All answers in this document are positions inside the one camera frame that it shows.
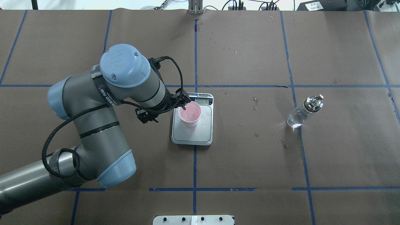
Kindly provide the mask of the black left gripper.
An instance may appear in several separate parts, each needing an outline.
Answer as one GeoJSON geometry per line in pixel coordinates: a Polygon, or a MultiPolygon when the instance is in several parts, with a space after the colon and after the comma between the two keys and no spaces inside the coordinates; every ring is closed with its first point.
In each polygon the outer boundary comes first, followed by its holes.
{"type": "Polygon", "coordinates": [[[168,111],[172,111],[175,108],[182,107],[182,110],[186,110],[186,104],[191,102],[188,93],[184,89],[176,90],[175,94],[171,94],[168,89],[164,98],[159,104],[154,107],[147,107],[147,110],[137,108],[135,113],[137,118],[143,123],[156,122],[158,123],[158,116],[168,111]]]}

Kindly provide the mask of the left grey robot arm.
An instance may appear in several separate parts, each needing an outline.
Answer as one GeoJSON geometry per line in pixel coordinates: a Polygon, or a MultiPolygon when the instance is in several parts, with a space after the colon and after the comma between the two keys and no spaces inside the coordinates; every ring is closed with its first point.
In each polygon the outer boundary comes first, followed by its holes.
{"type": "Polygon", "coordinates": [[[103,188],[125,181],[136,164],[115,107],[135,106],[146,124],[191,101],[172,57],[146,58],[129,44],[110,47],[90,70],[51,86],[47,99],[63,123],[39,161],[1,176],[1,215],[92,180],[103,188]]]}

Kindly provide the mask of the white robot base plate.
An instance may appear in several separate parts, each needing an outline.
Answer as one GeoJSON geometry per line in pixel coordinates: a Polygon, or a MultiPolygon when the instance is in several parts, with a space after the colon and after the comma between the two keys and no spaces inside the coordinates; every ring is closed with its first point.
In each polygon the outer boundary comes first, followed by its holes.
{"type": "Polygon", "coordinates": [[[232,215],[164,215],[156,216],[153,225],[234,225],[232,215]]]}

